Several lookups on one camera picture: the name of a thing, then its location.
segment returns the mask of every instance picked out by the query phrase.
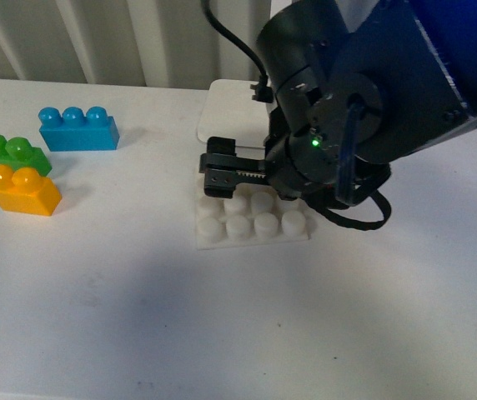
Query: white stud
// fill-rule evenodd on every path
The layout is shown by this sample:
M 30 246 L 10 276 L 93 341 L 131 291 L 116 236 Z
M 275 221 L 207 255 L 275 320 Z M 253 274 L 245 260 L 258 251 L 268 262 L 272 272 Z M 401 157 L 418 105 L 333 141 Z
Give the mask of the white stud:
M 242 241 L 249 238 L 251 222 L 244 215 L 233 215 L 225 224 L 225 229 L 231 240 Z
M 263 212 L 254 219 L 254 229 L 257 236 L 261 239 L 273 238 L 279 230 L 279 221 L 275 215 L 269 212 Z
M 266 192 L 256 192 L 250 200 L 252 214 L 270 213 L 274 207 L 274 198 Z
M 198 234 L 211 243 L 223 239 L 223 224 L 216 218 L 206 217 L 198 222 Z
M 286 236 L 296 238 L 305 231 L 305 216 L 300 211 L 287 211 L 281 217 L 281 228 Z

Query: table surface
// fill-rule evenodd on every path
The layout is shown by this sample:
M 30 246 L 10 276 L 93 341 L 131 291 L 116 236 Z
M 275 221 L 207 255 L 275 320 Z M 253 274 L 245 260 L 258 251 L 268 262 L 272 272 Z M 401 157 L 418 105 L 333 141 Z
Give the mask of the table surface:
M 197 251 L 206 95 L 0 80 L 63 194 L 0 209 L 0 398 L 477 399 L 477 131 L 393 164 L 378 232 Z M 50 153 L 38 111 L 93 105 L 118 150 Z

